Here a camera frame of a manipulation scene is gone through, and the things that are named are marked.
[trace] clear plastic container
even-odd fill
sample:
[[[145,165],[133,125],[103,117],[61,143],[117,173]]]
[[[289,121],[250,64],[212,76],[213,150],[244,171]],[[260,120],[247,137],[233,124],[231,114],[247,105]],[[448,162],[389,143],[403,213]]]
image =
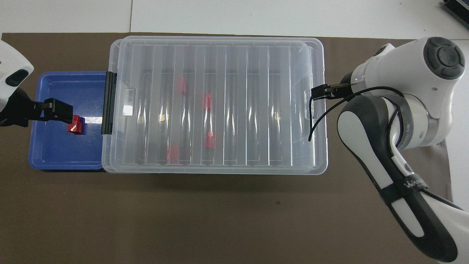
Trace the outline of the clear plastic container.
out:
[[[313,38],[129,36],[117,72],[109,172],[321,174],[325,122],[308,142],[310,89],[324,83]],[[313,105],[314,118],[325,110]]]

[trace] cable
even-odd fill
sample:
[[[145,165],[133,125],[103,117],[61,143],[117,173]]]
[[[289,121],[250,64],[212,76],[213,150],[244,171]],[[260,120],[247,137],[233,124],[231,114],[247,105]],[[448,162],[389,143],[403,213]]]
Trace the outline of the cable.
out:
[[[352,98],[354,98],[355,96],[357,95],[360,95],[362,93],[366,93],[366,92],[369,92],[369,91],[374,91],[374,90],[388,90],[388,91],[391,91],[391,92],[394,92],[396,94],[398,94],[400,97],[404,97],[404,94],[402,94],[399,90],[395,89],[395,88],[392,88],[392,87],[387,87],[387,86],[376,86],[376,87],[372,87],[372,88],[367,88],[367,89],[364,89],[364,90],[361,90],[359,92],[356,92],[356,93],[353,93],[347,97],[345,97],[344,99],[340,100],[338,103],[334,104],[333,106],[331,106],[326,112],[324,112],[319,118],[318,120],[316,121],[316,123],[314,123],[313,126],[310,126],[311,129],[310,129],[310,135],[308,137],[308,141],[311,141],[311,138],[313,137],[313,132],[314,130],[316,129],[316,127],[318,126],[319,122],[321,122],[321,120],[324,119],[324,117],[329,114],[329,112],[331,112],[332,110],[334,110],[334,108],[338,107],[339,105],[345,103],[346,101],[349,101],[351,100]],[[312,102],[312,97],[310,98],[310,125],[313,124],[313,121],[312,121],[312,111],[311,111],[311,102]]]

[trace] storage box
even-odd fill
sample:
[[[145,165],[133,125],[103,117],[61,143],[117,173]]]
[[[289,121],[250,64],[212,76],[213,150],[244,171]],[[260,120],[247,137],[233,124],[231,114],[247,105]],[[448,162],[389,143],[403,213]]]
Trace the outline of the storage box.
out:
[[[321,174],[325,122],[308,142],[310,89],[324,83],[313,38],[129,36],[117,73],[108,172]],[[313,104],[314,118],[325,110]]]

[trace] plastic latch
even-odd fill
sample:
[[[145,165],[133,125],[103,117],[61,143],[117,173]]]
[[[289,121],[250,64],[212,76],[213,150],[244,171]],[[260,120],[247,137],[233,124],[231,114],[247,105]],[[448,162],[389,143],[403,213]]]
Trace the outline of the plastic latch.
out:
[[[106,86],[104,87],[103,123],[101,135],[113,133],[114,101],[116,95],[117,73],[106,72]]]

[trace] clear plastic lid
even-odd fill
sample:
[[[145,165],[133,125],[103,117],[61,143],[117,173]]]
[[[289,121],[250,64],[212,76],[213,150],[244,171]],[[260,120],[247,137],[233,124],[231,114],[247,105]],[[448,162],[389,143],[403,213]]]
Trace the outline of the clear plastic lid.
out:
[[[310,89],[324,83],[313,38],[129,36],[117,72],[109,172],[321,174],[325,122],[308,142]],[[314,118],[325,110],[313,105]]]

